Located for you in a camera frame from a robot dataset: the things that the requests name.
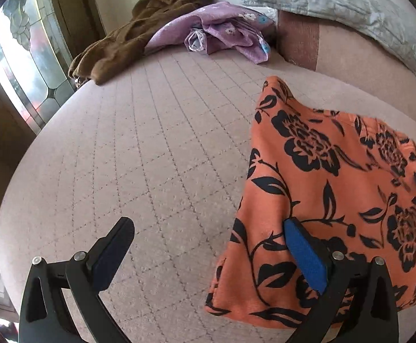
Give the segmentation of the stained glass window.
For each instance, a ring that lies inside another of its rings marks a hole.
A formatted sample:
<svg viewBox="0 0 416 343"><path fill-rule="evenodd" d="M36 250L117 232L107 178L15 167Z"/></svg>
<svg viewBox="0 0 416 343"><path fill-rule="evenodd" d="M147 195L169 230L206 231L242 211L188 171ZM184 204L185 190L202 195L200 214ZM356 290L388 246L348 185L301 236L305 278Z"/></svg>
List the stained glass window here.
<svg viewBox="0 0 416 343"><path fill-rule="evenodd" d="M0 7L0 85L38 134L75 92L72 61L52 0L6 0Z"/></svg>

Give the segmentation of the orange black floral garment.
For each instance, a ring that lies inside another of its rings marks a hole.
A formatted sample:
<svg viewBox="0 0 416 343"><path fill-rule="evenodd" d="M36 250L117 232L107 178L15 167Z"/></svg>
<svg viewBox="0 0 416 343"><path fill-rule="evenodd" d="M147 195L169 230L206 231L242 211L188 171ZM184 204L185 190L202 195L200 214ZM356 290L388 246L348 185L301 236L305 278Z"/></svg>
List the orange black floral garment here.
<svg viewBox="0 0 416 343"><path fill-rule="evenodd" d="M331 251L382 257L399 309L416 305L416 145L379 119L301 104L267 78L251 128L244 193L206 309L296 328L318 299L287 249L297 219Z"/></svg>

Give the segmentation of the purple floral cloth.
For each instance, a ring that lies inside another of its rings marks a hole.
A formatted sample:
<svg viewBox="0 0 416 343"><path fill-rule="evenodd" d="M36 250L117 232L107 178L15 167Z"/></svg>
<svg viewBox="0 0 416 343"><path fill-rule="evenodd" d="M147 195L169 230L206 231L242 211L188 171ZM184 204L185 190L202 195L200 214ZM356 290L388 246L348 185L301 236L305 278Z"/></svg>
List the purple floral cloth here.
<svg viewBox="0 0 416 343"><path fill-rule="evenodd" d="M263 13L217 2L164 25L151 37L144 52L152 53L179 44L191 52L207 55L233 49L259 64L269 59L271 47L264 35L273 27L274 20Z"/></svg>

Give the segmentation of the brown fleece garment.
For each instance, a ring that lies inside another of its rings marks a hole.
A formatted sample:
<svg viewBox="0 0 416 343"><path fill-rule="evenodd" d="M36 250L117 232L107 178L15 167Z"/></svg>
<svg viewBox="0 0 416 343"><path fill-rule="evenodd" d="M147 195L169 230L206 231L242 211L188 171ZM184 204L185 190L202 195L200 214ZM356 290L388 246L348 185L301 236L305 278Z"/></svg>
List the brown fleece garment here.
<svg viewBox="0 0 416 343"><path fill-rule="evenodd" d="M92 80L105 84L144 55L156 32L173 19L212 4L214 0L139 0L132 19L89 45L72 60L68 76L78 86Z"/></svg>

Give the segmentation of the pink bolster with maroon band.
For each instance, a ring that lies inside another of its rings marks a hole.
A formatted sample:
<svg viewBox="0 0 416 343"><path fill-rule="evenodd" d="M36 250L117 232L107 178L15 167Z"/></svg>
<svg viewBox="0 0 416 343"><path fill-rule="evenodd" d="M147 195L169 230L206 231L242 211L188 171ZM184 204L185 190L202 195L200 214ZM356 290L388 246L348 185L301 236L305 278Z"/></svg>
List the pink bolster with maroon band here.
<svg viewBox="0 0 416 343"><path fill-rule="evenodd" d="M327 19L280 11L278 52L290 63L360 88L416 117L416 77L378 43Z"/></svg>

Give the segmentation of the pink quilted bed mattress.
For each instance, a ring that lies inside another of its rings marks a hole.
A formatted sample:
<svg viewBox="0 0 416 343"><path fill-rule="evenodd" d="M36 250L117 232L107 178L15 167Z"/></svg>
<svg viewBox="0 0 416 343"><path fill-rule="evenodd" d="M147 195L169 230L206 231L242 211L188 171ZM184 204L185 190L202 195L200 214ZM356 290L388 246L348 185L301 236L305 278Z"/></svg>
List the pink quilted bed mattress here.
<svg viewBox="0 0 416 343"><path fill-rule="evenodd" d="M101 298L132 342L284 342L287 331L203 309L269 75L305 105L382 119L416 142L416 121L392 105L276 53L256 65L233 50L162 50L82 86L25 153L0 207L0 275L14 307L34 257L68 260L126 216L137 235Z"/></svg>

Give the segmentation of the grey quilted blanket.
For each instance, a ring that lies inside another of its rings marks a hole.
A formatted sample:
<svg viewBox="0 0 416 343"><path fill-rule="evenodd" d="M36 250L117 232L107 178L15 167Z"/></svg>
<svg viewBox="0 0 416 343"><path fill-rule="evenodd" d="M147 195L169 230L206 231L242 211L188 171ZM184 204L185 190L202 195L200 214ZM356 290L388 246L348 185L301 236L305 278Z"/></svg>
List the grey quilted blanket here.
<svg viewBox="0 0 416 343"><path fill-rule="evenodd" d="M408 13L392 0L241 0L341 23L370 37L400 60L416 77L416 28Z"/></svg>

